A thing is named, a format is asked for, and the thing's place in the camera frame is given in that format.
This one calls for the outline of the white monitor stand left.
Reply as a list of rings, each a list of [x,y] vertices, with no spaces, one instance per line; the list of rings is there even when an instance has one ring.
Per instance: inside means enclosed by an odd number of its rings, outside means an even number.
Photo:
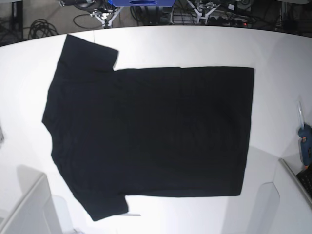
[[[63,233],[46,174],[41,173],[0,225],[2,234]]]

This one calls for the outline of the black keyboard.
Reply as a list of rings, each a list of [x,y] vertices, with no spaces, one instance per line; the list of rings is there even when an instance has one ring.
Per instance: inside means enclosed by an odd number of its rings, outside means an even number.
[[[312,197],[312,169],[307,168],[296,175],[306,192]]]

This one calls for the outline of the black T-shirt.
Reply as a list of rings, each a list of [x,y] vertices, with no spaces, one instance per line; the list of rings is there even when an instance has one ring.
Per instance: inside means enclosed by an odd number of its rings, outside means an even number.
[[[241,194],[254,69],[113,69],[118,51],[68,35],[42,117],[52,159],[93,221],[126,196]]]

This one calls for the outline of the blue plastic box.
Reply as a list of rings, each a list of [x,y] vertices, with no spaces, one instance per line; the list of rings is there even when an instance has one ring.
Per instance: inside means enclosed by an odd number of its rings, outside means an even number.
[[[175,0],[109,0],[108,2],[116,7],[125,7],[125,6],[171,7],[175,3]]]

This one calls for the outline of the blue glue gun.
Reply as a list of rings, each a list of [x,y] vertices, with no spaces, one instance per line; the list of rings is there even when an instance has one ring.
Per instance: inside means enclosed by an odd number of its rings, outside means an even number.
[[[312,128],[304,121],[301,102],[297,102],[299,129],[297,131],[300,137],[300,155],[304,166],[309,166],[312,163]]]

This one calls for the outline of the black power strip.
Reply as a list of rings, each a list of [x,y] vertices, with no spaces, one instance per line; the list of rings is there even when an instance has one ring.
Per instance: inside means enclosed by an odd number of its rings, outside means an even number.
[[[211,16],[206,23],[208,26],[221,27],[250,27],[250,20],[247,18],[235,18],[234,16]]]

